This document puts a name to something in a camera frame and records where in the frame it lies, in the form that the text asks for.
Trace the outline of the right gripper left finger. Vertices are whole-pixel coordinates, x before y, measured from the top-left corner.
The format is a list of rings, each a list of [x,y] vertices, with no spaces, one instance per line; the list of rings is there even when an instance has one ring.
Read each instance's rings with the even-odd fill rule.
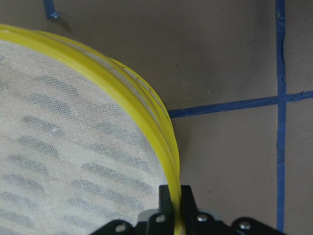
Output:
[[[158,188],[158,209],[149,209],[138,215],[135,226],[124,220],[113,220],[94,235],[173,235],[175,230],[174,210],[167,185]]]

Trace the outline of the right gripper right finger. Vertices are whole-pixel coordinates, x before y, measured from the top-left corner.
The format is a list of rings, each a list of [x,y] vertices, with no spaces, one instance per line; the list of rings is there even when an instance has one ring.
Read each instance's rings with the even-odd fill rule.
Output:
[[[282,235],[274,229],[250,217],[240,217],[226,225],[210,211],[200,210],[195,202],[192,189],[181,186],[181,211],[187,235]]]

